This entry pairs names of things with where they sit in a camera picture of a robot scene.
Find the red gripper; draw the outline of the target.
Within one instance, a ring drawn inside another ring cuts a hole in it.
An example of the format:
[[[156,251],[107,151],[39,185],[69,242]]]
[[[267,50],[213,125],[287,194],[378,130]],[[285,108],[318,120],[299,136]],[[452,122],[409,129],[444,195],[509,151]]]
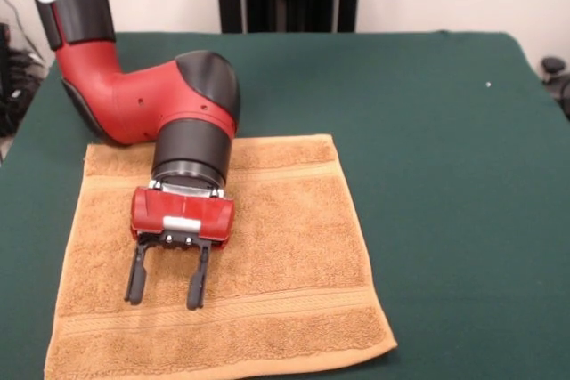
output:
[[[131,203],[131,230],[134,238],[156,239],[167,244],[185,243],[187,238],[203,239],[224,247],[231,235],[235,203],[228,198],[186,196],[139,187]],[[147,272],[144,259],[153,246],[149,240],[137,242],[124,300],[138,305],[143,299]],[[191,276],[186,307],[195,311],[204,304],[211,246],[199,247],[199,261]]]

